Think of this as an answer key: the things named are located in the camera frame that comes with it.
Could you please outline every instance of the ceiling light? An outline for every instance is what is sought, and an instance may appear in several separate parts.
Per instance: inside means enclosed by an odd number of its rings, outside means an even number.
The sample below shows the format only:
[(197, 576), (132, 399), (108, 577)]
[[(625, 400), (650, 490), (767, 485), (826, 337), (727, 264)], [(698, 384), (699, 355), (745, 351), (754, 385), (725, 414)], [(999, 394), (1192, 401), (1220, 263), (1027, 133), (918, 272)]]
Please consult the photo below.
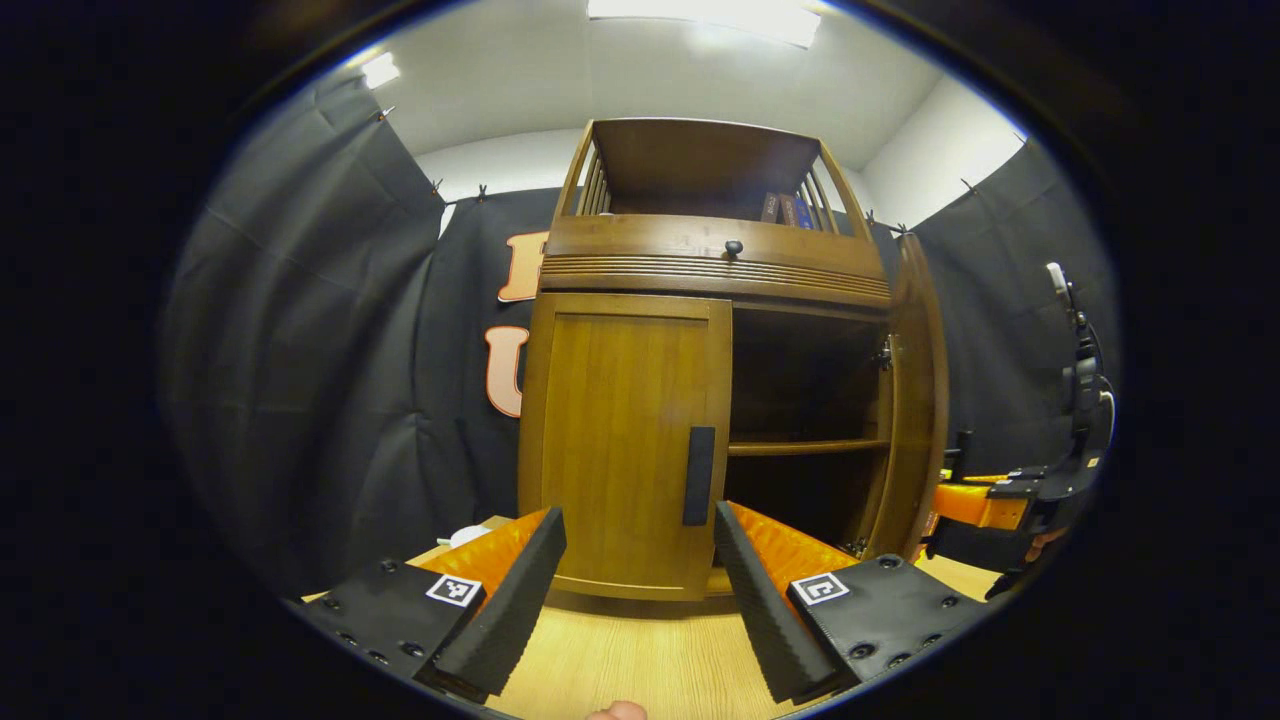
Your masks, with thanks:
[(795, 0), (588, 0), (586, 17), (662, 18), (726, 26), (809, 47), (822, 18)]
[(399, 68), (392, 64), (392, 54), (383, 53), (360, 68), (365, 72), (365, 82), (372, 90), (399, 77)]

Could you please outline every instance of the table surface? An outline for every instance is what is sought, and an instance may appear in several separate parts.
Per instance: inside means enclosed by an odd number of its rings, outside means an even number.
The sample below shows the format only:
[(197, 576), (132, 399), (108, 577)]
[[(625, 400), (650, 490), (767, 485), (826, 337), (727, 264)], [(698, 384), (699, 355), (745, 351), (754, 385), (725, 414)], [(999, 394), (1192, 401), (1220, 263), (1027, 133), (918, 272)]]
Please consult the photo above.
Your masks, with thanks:
[[(483, 525), (506, 523), (490, 518)], [(420, 565), (448, 550), (435, 547), (407, 562)], [(916, 566), (978, 601), (998, 577), (943, 557)], [(805, 707), (769, 697), (732, 597), (657, 602), (554, 589), (507, 687), (485, 705), (531, 720), (564, 720), (614, 700), (640, 703), (654, 720), (763, 720)]]

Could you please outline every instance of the cable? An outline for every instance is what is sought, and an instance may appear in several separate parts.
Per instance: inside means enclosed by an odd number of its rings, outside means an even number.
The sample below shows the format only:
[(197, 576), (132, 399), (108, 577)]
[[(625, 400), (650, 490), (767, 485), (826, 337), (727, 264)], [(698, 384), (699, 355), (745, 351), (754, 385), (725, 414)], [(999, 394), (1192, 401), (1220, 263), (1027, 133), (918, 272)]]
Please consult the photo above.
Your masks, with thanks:
[(1116, 396), (1112, 395), (1111, 383), (1107, 383), (1107, 389), (1098, 393), (1098, 400), (1106, 398), (1107, 405), (1111, 406), (1111, 430), (1107, 433), (1107, 448), (1111, 448), (1111, 441), (1116, 437)]
[(1102, 361), (1102, 343), (1098, 342), (1098, 331), (1093, 329), (1093, 320), (1084, 323), (1084, 327), (1089, 328), (1089, 334), (1093, 336), (1093, 350), (1098, 354), (1098, 374), (1107, 372), (1107, 364)]

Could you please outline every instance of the black curtain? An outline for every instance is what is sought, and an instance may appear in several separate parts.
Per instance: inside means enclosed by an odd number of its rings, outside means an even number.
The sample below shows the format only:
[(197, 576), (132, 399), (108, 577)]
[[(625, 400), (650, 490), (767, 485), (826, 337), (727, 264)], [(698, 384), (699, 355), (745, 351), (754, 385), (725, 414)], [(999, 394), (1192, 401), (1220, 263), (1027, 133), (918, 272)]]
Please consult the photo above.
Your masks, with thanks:
[[(529, 329), (532, 301), (502, 302), (511, 247), (507, 238), (550, 228), (559, 188), (458, 200), (440, 237), (417, 323), (415, 396), (422, 475), (452, 532), (490, 515), (516, 516), (520, 420), (489, 402), (485, 331)], [(524, 377), (521, 348), (517, 378)]]
[[(896, 241), (876, 237), (892, 284)], [(942, 307), (951, 378), (950, 438), (974, 430), (970, 474), (1050, 465), (1070, 448), (1061, 369), (1075, 333), (1044, 265), (1075, 284), (1094, 325), (1106, 374), (1123, 396), (1119, 305), (1111, 261), (1066, 176), (1028, 142), (996, 172), (922, 222), (920, 238)]]
[(161, 397), (196, 492), (282, 594), (434, 544), (415, 329), (443, 201), (358, 77), (265, 119), (183, 249)]

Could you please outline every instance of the cabinet door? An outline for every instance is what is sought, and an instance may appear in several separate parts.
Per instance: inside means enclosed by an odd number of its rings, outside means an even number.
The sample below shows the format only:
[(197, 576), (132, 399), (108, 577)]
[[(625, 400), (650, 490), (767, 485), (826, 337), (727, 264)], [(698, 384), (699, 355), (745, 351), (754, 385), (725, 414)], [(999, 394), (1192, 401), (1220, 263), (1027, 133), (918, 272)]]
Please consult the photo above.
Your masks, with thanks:
[(911, 559), (920, 541), (947, 439), (947, 348), (929, 266), (914, 234), (899, 237), (890, 306), (892, 420), (888, 469), (864, 557)]
[[(710, 509), (722, 496), (728, 455), (732, 343), (727, 300), (539, 295), (518, 492), (521, 514), (547, 505), (564, 511), (568, 547), (556, 587), (630, 598), (703, 596)], [(692, 462), (691, 445), (704, 448)], [(690, 512), (686, 496), (694, 498)]]

